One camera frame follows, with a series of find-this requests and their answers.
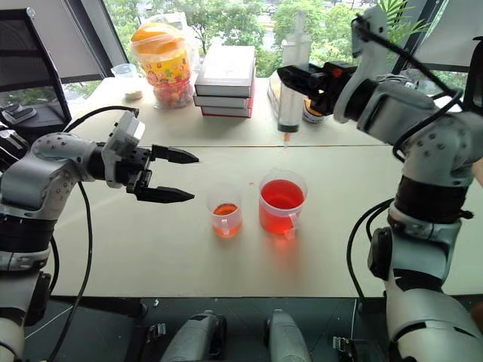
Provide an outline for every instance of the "floor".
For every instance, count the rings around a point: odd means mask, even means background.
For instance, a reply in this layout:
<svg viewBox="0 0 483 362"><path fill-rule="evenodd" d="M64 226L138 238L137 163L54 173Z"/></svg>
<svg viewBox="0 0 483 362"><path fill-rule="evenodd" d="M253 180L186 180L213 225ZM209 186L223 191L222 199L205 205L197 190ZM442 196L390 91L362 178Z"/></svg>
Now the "floor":
<svg viewBox="0 0 483 362"><path fill-rule="evenodd" d="M210 309L227 319L226 360L268 362L269 353L263 344L263 322L276 308L284 309L297 322L313 362L338 361L332 337L350 337L354 301L339 298L174 298L159 299L154 307L155 299L144 299L149 312L142 323L148 326L166 323L168 334L146 346L142 361L159 361L183 323L193 314ZM36 362L48 357L69 308L67 304L50 302L44 319L26 328L25 360ZM377 335L384 336L384 324L383 316L378 321L372 320L368 332L355 313L354 338L380 339ZM133 325L133 320L125 316L80 308L56 360L124 361ZM375 342L358 343L358 352L363 361L383 360Z"/></svg>

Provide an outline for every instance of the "book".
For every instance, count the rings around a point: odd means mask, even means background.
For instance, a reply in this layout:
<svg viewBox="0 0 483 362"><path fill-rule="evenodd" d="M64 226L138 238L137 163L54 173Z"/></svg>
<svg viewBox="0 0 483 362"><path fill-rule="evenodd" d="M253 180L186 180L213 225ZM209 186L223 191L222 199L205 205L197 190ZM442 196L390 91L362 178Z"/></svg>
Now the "book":
<svg viewBox="0 0 483 362"><path fill-rule="evenodd" d="M203 115L251 118L252 108L202 107Z"/></svg>
<svg viewBox="0 0 483 362"><path fill-rule="evenodd" d="M195 82L198 96L250 97L255 47L214 46Z"/></svg>
<svg viewBox="0 0 483 362"><path fill-rule="evenodd" d="M193 96L195 106L210 106L210 107L232 107L232 108L252 108L254 104L255 93L255 71L252 79L252 87L250 98L240 97L212 97L212 96Z"/></svg>

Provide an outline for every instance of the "table surface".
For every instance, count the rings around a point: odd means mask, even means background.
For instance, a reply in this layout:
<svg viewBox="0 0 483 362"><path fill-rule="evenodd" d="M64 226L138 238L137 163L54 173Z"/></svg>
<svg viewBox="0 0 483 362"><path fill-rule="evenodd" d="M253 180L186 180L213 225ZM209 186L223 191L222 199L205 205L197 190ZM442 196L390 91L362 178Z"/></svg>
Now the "table surface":
<svg viewBox="0 0 483 362"><path fill-rule="evenodd" d="M117 81L104 80L88 109L115 104ZM103 182L86 183L94 224L94 260L86 295L355 296L346 269L347 238L361 214L395 194L401 164L388 146L347 124L302 123L291 147L277 147L281 140L267 115L269 104L260 87L264 81L257 79L261 93L250 120L202 118L194 107L159 111L150 94L135 103L146 122L143 144L184 146L200 158L199 164L152 163L151 186L177 187L196 197L180 204L150 204ZM118 116L110 113L86 121L76 133L102 140ZM211 122L223 124L223 132L216 133L217 127L207 125ZM179 124L186 129L175 127ZM273 167L297 172L309 187L300 229L290 241L265 232L258 219L259 182ZM205 206L207 191L219 182L237 185L242 194L243 226L228 240L213 233ZM483 272L479 184L470 188L467 200L466 209L476 216L463 221L445 283L447 293L483 293L478 277ZM379 225L384 225L383 217L374 223ZM55 235L61 258L55 293L74 295L87 256L85 207L78 190ZM383 283L367 268L368 249L361 230L353 250L355 273L366 295L381 296ZM47 269L52 269L52 258Z"/></svg>

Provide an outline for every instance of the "plastic jar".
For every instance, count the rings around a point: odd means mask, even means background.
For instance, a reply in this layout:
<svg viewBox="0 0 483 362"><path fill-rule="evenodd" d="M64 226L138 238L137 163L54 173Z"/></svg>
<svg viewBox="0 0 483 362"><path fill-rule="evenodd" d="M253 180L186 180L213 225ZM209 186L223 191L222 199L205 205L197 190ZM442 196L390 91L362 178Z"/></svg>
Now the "plastic jar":
<svg viewBox="0 0 483 362"><path fill-rule="evenodd" d="M147 23L132 36L131 48L162 108L180 108L191 102L193 89L182 32L168 24Z"/></svg>

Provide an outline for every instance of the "red liquid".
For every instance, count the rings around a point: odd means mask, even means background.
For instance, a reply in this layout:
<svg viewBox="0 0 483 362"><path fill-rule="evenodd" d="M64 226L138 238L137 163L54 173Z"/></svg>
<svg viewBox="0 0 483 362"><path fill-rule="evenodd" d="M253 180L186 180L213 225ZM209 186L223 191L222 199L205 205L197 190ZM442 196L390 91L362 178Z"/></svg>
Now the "red liquid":
<svg viewBox="0 0 483 362"><path fill-rule="evenodd" d="M221 204L213 211L213 213L215 215L225 216L225 215L230 215L231 213L234 213L235 211L237 211L237 209L238 209L238 206L236 206L235 204ZM224 238L231 238L238 232L241 226L242 224L237 225L233 229L230 229L228 231L228 235L225 235L225 232L222 229L214 228L214 230L217 232L219 236L223 236Z"/></svg>
<svg viewBox="0 0 483 362"><path fill-rule="evenodd" d="M274 179L267 183L261 191L263 200L278 209L289 210L300 206L303 201L303 192L299 186L286 179ZM276 216L267 211L260 202L260 223L269 232L284 234L293 228L289 216Z"/></svg>

